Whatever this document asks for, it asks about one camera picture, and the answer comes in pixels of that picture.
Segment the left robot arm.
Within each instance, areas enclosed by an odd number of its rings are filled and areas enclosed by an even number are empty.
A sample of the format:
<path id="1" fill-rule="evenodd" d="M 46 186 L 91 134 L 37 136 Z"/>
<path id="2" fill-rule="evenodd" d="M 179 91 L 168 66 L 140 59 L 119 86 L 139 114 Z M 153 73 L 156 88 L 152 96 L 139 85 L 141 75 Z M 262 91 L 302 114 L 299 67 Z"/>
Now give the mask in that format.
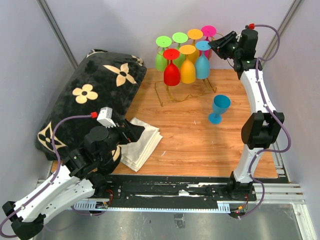
<path id="1" fill-rule="evenodd" d="M 136 143 L 145 128 L 124 120 L 112 127 L 95 126 L 79 148 L 59 159 L 56 171 L 33 192 L 3 206 L 13 237 L 29 240 L 52 218 L 76 202 L 107 193 L 105 176 L 119 165 L 122 145 Z"/>

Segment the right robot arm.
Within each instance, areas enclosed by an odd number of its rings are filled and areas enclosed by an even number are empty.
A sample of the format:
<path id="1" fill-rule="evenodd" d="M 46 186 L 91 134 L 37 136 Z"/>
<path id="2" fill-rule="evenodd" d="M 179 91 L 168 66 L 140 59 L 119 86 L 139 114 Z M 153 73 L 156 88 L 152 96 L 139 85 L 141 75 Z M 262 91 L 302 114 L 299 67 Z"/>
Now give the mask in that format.
<path id="1" fill-rule="evenodd" d="M 225 186 L 218 190 L 231 200 L 243 200 L 253 193 L 253 176 L 264 152 L 276 141 L 285 116 L 273 106 L 265 87 L 263 68 L 255 57 L 258 32 L 249 24 L 240 34 L 235 31 L 209 42 L 211 49 L 223 60 L 232 59 L 246 91 L 251 115 L 241 129 L 244 144 L 240 161 Z"/>

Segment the light blue wine glass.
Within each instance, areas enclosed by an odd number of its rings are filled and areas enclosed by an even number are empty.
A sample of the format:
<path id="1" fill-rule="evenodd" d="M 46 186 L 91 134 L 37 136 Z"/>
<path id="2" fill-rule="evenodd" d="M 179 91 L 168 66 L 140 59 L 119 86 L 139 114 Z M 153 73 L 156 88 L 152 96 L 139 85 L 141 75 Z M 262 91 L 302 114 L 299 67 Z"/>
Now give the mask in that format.
<path id="1" fill-rule="evenodd" d="M 197 50 L 201 52 L 201 55 L 197 58 L 195 62 L 196 78 L 197 79 L 206 79 L 210 75 L 210 62 L 205 55 L 205 52 L 210 50 L 211 47 L 209 42 L 206 40 L 201 40 L 195 44 Z"/>

